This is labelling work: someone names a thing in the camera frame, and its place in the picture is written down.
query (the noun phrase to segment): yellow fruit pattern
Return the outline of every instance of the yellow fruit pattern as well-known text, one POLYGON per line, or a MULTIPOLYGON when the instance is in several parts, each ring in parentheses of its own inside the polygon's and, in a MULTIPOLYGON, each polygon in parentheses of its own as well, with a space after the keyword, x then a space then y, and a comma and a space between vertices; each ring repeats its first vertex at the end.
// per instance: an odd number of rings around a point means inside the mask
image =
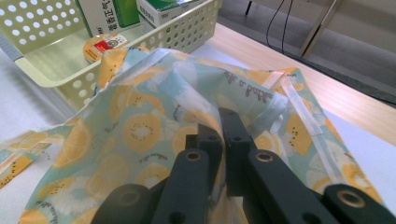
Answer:
POLYGON ((340 133, 337 132, 334 125, 332 125, 332 122, 329 119, 326 119, 326 125, 330 129, 332 134, 334 134, 334 136, 338 139, 338 141, 340 141, 340 143, 344 143, 344 140, 341 138, 340 133))
POLYGON ((20 156, 14 162, 12 162, 11 165, 0 174, 0 188, 17 176, 31 162, 32 160, 27 156, 20 156))
POLYGON ((72 224, 86 224, 86 223, 91 223, 93 220, 93 217, 96 214, 96 211, 99 209, 99 206, 95 206, 91 209, 88 209, 87 211, 81 213, 78 215, 73 221, 72 224))
POLYGON ((286 133, 290 134, 289 144, 302 156, 312 145, 312 139, 298 114, 291 114, 286 133))
POLYGON ((52 167, 60 169, 80 161, 89 152, 91 144, 92 131, 83 119, 79 119, 52 167))
POLYGON ((262 84, 265 82, 265 80, 268 79, 269 76, 271 76, 271 72, 264 72, 264 71, 259 71, 259 70, 247 70, 247 75, 252 79, 253 81, 262 84))
POLYGON ((152 114, 129 117, 122 128, 122 140, 132 151, 150 150, 162 135, 161 121, 152 114))
POLYGON ((20 224, 47 224, 49 219, 38 209, 25 210, 20 217, 20 224))
POLYGON ((175 155, 186 149, 186 134, 198 134, 197 126, 186 126, 175 133, 172 138, 172 151, 175 155))
MULTIPOLYGON (((302 91, 304 89, 304 83, 294 83, 293 87, 296 91, 302 91)), ((273 87, 272 91, 277 91, 282 95, 286 95, 285 91, 283 90, 282 86, 273 87)))
POLYGON ((45 140, 49 135, 47 133, 29 132, 25 134, 25 138, 21 141, 11 144, 10 147, 17 149, 35 149, 42 146, 41 141, 45 140))
POLYGON ((121 155, 110 154, 102 159, 99 167, 87 182, 86 190, 95 200, 105 199, 110 192, 128 178, 130 166, 121 155))
POLYGON ((332 183, 329 177, 324 177, 317 181, 317 183, 311 188, 316 192, 322 192, 327 186, 332 183))
POLYGON ((127 52, 128 49, 125 48, 106 51, 100 66, 100 76, 98 81, 100 90, 116 75, 127 52))
POLYGON ((280 155, 280 146, 277 137, 274 134, 268 133, 267 131, 260 134, 256 139, 254 139, 258 149, 266 149, 275 152, 280 155))
POLYGON ((38 193, 37 198, 41 199, 47 196, 56 195, 62 191, 62 189, 68 189, 72 186, 75 181, 74 177, 67 177, 64 179, 57 180, 44 186, 38 193))
POLYGON ((169 175, 169 169, 158 163, 152 163, 137 175, 135 183, 150 189, 169 175))
POLYGON ((343 166, 342 171, 348 184, 364 191, 377 202, 381 202, 381 197, 379 196, 378 192, 376 192, 375 188, 366 178, 365 174, 358 165, 346 164, 343 166))
POLYGON ((116 122, 120 118, 123 109, 127 106, 129 89, 128 86, 119 86, 114 90, 109 108, 109 116, 112 122, 116 122))
POLYGON ((141 107, 145 102, 149 102, 155 106, 162 114, 165 114, 163 102, 155 96, 143 94, 139 91, 133 90, 129 95, 128 105, 141 107))
POLYGON ((154 77, 155 75, 163 72, 165 69, 160 67, 160 66, 151 66, 147 70, 143 71, 136 77, 134 77, 131 81, 129 81, 127 84, 132 85, 132 86, 137 86, 139 83, 142 81, 154 77))

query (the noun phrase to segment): floor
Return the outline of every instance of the floor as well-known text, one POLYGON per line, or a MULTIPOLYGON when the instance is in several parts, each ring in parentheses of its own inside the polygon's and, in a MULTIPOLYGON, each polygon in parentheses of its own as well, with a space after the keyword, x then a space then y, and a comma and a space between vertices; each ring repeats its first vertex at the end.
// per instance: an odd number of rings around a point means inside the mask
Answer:
MULTIPOLYGON (((275 10, 248 0, 223 0, 218 22, 264 45, 282 51, 286 14, 277 13, 266 41, 266 31, 275 10)), ((311 23, 288 18, 284 54, 312 66, 348 86, 396 107, 396 54, 356 39, 326 30, 308 57, 298 57, 300 47, 311 31, 311 23)))

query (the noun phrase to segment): green box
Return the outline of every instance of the green box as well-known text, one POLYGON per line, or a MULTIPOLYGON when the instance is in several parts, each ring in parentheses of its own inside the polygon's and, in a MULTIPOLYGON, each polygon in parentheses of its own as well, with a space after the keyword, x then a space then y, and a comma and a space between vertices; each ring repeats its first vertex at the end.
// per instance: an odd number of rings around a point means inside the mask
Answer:
POLYGON ((76 0, 91 36, 119 33, 139 24, 136 0, 76 0))

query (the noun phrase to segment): white table surface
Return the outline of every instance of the white table surface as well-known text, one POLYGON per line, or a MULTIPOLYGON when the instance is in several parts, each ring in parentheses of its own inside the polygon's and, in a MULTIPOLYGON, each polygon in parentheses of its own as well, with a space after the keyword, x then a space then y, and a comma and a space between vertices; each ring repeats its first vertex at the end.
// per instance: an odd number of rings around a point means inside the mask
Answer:
MULTIPOLYGON (((201 46, 193 55, 245 67, 208 45, 201 46)), ((0 142, 36 127, 63 123, 74 115, 73 109, 55 90, 37 87, 2 50, 0 78, 0 142)), ((396 215, 396 146, 325 112, 387 208, 396 215)), ((1 223, 18 223, 23 207, 59 150, 60 146, 50 147, 40 159, 0 189, 1 223)))

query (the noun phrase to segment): wooden surface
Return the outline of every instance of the wooden surface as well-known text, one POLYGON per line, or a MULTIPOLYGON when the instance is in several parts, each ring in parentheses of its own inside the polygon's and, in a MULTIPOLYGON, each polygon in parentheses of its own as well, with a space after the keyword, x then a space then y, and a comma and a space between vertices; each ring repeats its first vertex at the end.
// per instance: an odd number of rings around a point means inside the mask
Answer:
POLYGON ((220 24, 206 44, 252 69, 300 68, 323 108, 396 146, 396 109, 220 24))

